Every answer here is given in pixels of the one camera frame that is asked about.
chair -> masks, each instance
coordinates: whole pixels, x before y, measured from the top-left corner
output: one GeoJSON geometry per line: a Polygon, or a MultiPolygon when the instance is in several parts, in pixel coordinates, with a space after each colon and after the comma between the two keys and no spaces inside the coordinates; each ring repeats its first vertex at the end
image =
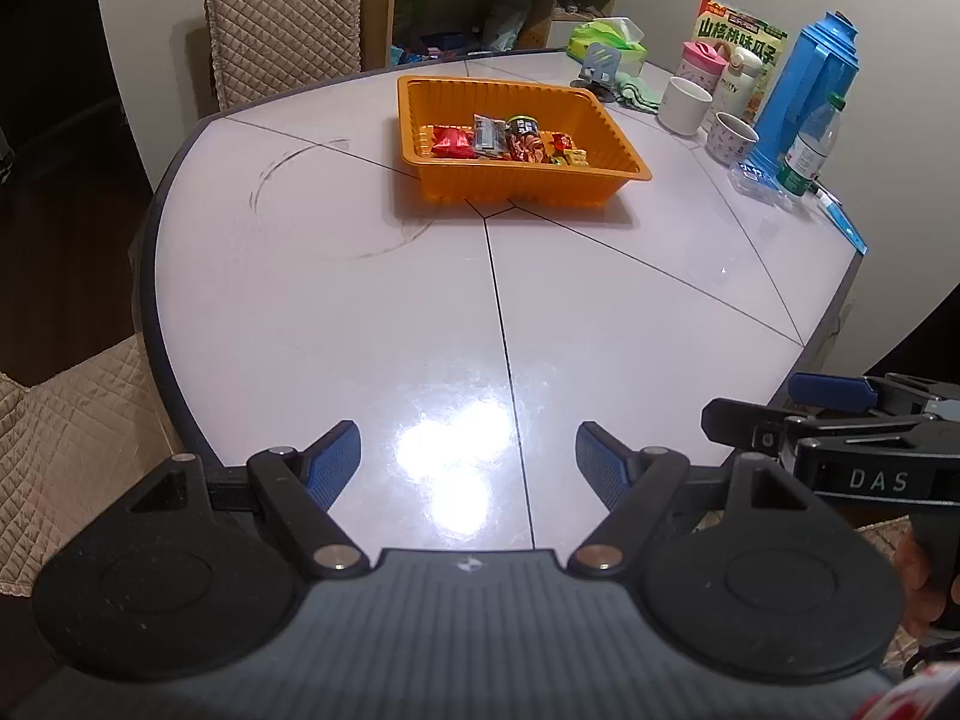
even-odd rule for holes
{"type": "Polygon", "coordinates": [[[0,594],[178,451],[136,337],[26,389],[0,373],[0,594]]]}
{"type": "Polygon", "coordinates": [[[204,0],[221,110],[360,71],[360,0],[204,0]]]}

silver bolt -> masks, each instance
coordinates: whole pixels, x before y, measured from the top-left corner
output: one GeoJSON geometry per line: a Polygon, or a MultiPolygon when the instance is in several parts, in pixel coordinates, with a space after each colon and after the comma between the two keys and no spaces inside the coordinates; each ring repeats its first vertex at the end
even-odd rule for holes
{"type": "Polygon", "coordinates": [[[328,544],[313,553],[313,560],[323,568],[343,571],[360,562],[360,551],[347,544],[328,544]]]}
{"type": "Polygon", "coordinates": [[[609,544],[588,544],[578,549],[573,557],[576,557],[580,565],[596,568],[599,571],[616,568],[623,562],[623,553],[609,544]]]}

white cup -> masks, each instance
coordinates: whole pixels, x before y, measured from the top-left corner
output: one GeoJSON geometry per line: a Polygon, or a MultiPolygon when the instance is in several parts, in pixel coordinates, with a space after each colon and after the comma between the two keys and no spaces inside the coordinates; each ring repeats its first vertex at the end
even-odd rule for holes
{"type": "Polygon", "coordinates": [[[693,81],[673,76],[666,85],[656,117],[671,132],[689,137],[697,134],[712,102],[713,98],[706,89],[693,81]]]}
{"type": "Polygon", "coordinates": [[[707,135],[707,152],[717,162],[733,165],[747,156],[759,142],[760,135],[747,122],[741,122],[733,114],[714,114],[713,126],[707,135]]]}

table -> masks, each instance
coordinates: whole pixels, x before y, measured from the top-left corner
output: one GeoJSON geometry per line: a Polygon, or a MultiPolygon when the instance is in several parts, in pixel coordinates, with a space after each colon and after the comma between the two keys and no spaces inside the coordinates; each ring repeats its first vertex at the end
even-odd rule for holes
{"type": "MultiPolygon", "coordinates": [[[[201,122],[157,190],[140,312],[186,445],[233,466],[340,419],[363,442],[331,510],[383,547],[552,547],[603,518],[574,435],[596,420],[694,464],[718,396],[768,402],[835,322],[859,255],[812,202],[733,191],[654,117],[611,105],[653,172],[600,212],[427,204],[397,74],[569,84],[563,53],[320,84],[201,122]]],[[[662,91],[669,73],[643,78],[662,91]]]]}

orange plastic basket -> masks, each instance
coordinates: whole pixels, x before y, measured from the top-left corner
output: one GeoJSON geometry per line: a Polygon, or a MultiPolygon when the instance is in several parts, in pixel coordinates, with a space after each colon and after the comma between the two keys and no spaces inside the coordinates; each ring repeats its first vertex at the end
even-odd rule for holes
{"type": "Polygon", "coordinates": [[[536,200],[602,205],[627,181],[649,181],[640,155],[591,93],[520,81],[400,76],[397,114],[403,161],[434,200],[536,200]],[[565,132],[587,151],[589,167],[488,159],[438,159],[427,127],[473,127],[473,115],[532,116],[542,132],[565,132]]]}

